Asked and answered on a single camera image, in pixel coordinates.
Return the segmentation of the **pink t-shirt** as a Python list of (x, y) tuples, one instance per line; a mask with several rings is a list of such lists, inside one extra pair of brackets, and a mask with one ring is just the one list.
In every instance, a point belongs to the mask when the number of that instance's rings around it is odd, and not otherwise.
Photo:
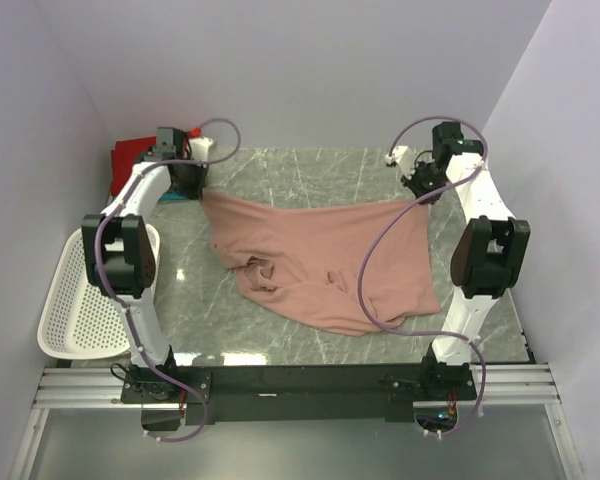
[(405, 200), (282, 209), (208, 190), (210, 247), (241, 294), (283, 317), (362, 336), (441, 310), (429, 210)]

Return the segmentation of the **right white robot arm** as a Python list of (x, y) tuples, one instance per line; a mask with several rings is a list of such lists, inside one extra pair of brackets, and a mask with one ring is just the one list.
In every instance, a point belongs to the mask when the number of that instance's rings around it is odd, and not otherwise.
[(520, 275), (530, 239), (526, 220), (517, 219), (502, 200), (488, 167), (487, 142), (462, 132), (469, 124), (439, 117), (432, 128), (431, 158), (420, 157), (402, 169), (401, 181), (421, 202), (434, 204), (453, 189), (466, 226), (452, 254), (453, 297), (443, 325), (432, 341), (440, 363), (469, 363), (482, 325)]

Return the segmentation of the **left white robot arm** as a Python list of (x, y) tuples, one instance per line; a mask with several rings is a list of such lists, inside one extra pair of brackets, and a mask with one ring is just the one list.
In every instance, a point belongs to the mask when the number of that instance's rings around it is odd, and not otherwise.
[(180, 378), (166, 368), (172, 349), (153, 305), (157, 260), (147, 219), (167, 192), (186, 200), (202, 198), (209, 171), (204, 162), (213, 145), (199, 127), (159, 128), (113, 202), (81, 224), (87, 280), (121, 312), (132, 363), (156, 367), (146, 375), (144, 389), (159, 402), (177, 395)]

